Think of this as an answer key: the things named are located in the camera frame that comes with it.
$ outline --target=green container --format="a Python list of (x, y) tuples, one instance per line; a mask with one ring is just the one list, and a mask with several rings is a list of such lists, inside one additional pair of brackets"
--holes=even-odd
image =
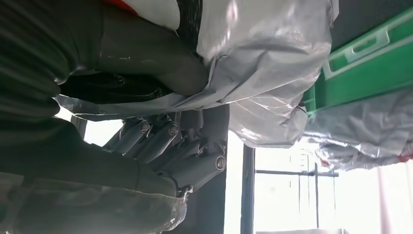
[(413, 8), (333, 52), (302, 99), (308, 112), (413, 85)]

